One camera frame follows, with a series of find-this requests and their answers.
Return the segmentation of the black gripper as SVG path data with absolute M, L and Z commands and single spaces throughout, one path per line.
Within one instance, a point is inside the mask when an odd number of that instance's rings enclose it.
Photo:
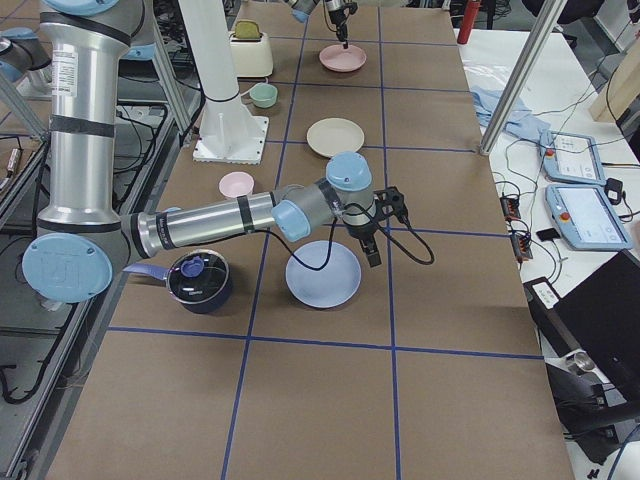
M 324 6 L 329 15 L 329 20 L 336 30 L 336 37 L 342 42 L 343 49 L 348 48 L 347 21 L 350 15 L 357 11 L 357 3 L 347 0 L 327 0 Z
M 372 202 L 368 207 L 351 202 L 345 206 L 343 212 L 343 223 L 346 225 L 349 234 L 353 238 L 359 239 L 360 247 L 371 268 L 381 264 L 380 252 L 373 236 L 378 228 L 376 215 L 377 206 L 375 202 Z

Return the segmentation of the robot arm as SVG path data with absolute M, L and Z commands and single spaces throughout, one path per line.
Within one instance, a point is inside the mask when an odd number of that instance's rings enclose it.
M 22 270 L 43 297 L 95 297 L 126 266 L 162 250 L 207 245 L 277 227 L 289 241 L 341 220 L 371 265 L 381 196 L 358 152 L 331 158 L 314 184 L 209 206 L 119 215 L 112 201 L 115 116 L 121 58 L 155 28 L 148 1 L 45 1 L 40 23 L 53 45 L 50 198 Z
M 322 6 L 325 23 L 344 49 L 349 47 L 348 19 L 358 10 L 355 1 L 344 0 L 286 0 L 292 16 L 301 23 L 306 22 L 318 5 Z

